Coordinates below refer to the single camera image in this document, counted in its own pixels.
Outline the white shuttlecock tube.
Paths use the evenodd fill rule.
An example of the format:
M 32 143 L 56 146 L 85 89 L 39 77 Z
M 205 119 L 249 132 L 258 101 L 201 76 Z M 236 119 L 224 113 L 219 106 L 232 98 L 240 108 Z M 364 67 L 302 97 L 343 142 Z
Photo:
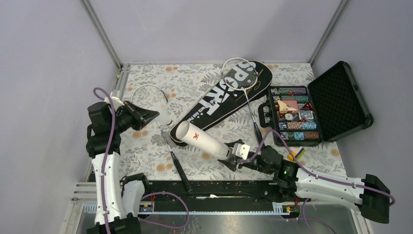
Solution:
M 217 159 L 226 160 L 232 157 L 231 149 L 227 145 L 188 121 L 183 121 L 178 125 L 175 135 L 180 141 Z

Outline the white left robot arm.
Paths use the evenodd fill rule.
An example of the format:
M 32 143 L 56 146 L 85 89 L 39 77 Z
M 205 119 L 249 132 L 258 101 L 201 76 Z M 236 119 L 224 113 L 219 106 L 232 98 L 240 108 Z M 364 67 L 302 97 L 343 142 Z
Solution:
M 97 210 L 88 234 L 139 234 L 139 202 L 151 194 L 143 173 L 119 177 L 121 133 L 141 130 L 159 116 L 158 111 L 135 106 L 129 101 L 116 110 L 101 101 L 88 107 L 86 150 L 91 158 L 96 182 Z

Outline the black racket cover bag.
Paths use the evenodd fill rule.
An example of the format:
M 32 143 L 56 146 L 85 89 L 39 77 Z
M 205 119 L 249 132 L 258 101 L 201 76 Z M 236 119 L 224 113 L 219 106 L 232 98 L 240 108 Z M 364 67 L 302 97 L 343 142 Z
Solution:
M 263 63 L 251 60 L 258 73 L 258 81 L 248 93 L 249 101 L 255 101 L 265 95 L 266 89 L 272 82 L 272 72 Z M 176 137 L 178 125 L 189 121 L 198 128 L 206 131 L 247 105 L 243 91 L 230 90 L 220 79 L 200 98 L 191 109 L 181 116 L 181 119 L 169 131 L 169 137 L 178 146 L 186 146 Z

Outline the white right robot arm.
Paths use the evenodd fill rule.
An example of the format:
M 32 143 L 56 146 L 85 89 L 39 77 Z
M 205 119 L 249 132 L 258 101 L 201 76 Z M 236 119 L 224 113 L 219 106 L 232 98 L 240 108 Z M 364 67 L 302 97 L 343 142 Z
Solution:
M 359 211 L 362 217 L 377 223 L 390 221 L 390 190 L 375 175 L 343 177 L 304 169 L 284 159 L 271 146 L 263 147 L 256 158 L 241 141 L 227 143 L 224 149 L 228 158 L 222 161 L 223 164 L 233 171 L 246 167 L 273 175 L 278 193 L 284 200 L 327 201 Z

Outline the white racket black handle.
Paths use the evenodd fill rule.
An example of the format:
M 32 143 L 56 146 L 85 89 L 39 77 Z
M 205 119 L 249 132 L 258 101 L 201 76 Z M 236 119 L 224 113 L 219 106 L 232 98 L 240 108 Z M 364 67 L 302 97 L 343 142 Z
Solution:
M 180 161 L 171 149 L 170 144 L 168 143 L 167 133 L 164 130 L 164 127 L 172 124 L 172 119 L 168 113 L 168 95 L 160 87 L 154 84 L 143 84 L 133 90 L 130 102 L 141 108 L 159 112 L 159 116 L 155 121 L 171 154 L 172 162 L 181 178 L 184 188 L 186 192 L 190 194 L 193 191 L 190 181 L 188 180 Z

